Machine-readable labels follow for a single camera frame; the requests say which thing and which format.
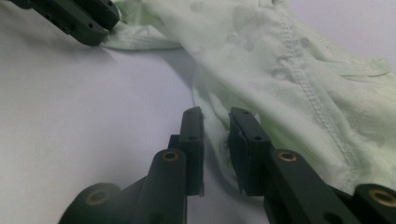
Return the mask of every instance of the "wrinkled fabric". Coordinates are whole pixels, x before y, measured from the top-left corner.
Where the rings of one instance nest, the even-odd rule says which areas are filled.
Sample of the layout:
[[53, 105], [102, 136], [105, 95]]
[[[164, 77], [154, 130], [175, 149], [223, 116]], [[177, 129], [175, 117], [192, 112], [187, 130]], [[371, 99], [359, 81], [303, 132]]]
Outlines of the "wrinkled fabric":
[[386, 61], [343, 52], [298, 22], [281, 0], [117, 6], [122, 24], [105, 46], [180, 45], [197, 62], [194, 101], [233, 183], [226, 138], [236, 106], [253, 112], [276, 148], [301, 153], [328, 184], [349, 193], [360, 183], [396, 189], [396, 76]]

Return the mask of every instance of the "cloth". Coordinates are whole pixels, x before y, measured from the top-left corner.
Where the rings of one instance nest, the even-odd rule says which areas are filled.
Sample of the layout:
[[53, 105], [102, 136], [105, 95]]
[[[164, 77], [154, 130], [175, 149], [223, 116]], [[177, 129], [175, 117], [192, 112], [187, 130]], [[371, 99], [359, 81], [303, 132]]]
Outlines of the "cloth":
[[226, 136], [237, 106], [257, 115], [276, 148], [301, 153], [328, 184], [349, 193], [360, 183], [396, 189], [396, 76], [386, 61], [342, 51], [298, 22], [283, 0], [116, 5], [122, 23], [105, 46], [179, 44], [197, 62], [194, 100], [234, 183]]

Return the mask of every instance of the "garment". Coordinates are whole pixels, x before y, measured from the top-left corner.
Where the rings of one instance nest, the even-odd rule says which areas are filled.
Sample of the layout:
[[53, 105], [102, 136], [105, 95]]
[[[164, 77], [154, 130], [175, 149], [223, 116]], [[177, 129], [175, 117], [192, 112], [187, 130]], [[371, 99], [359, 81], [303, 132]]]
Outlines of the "garment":
[[[147, 31], [146, 43], [161, 34], [166, 48], [179, 43], [197, 62], [194, 101], [231, 182], [226, 137], [236, 106], [252, 111], [276, 148], [301, 153], [328, 184], [349, 193], [360, 183], [396, 189], [396, 76], [386, 61], [343, 52], [298, 22], [282, 0], [116, 4], [126, 26], [158, 32]], [[131, 16], [138, 11], [143, 20]], [[142, 49], [117, 35], [105, 46]]]

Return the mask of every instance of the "brass insert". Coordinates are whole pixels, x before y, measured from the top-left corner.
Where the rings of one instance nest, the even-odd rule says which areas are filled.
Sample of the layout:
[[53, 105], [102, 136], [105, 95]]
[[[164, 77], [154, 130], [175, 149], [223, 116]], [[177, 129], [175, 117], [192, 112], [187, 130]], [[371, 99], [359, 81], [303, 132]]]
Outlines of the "brass insert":
[[382, 189], [371, 189], [369, 195], [378, 203], [387, 207], [396, 207], [396, 197]]
[[277, 155], [282, 161], [297, 161], [297, 157], [290, 152], [281, 152]]
[[163, 153], [163, 160], [164, 161], [177, 161], [178, 160], [178, 153], [177, 152], [165, 152]]

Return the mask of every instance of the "light green shirt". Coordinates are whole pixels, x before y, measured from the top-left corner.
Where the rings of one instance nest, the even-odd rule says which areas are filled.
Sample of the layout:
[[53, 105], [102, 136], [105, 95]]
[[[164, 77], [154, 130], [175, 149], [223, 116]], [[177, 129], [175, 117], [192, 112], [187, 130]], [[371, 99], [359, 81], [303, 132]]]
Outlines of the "light green shirt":
[[224, 174], [228, 112], [252, 111], [275, 147], [301, 153], [329, 184], [393, 189], [396, 76], [297, 21], [281, 0], [120, 0], [105, 46], [182, 46], [197, 62], [193, 94]]

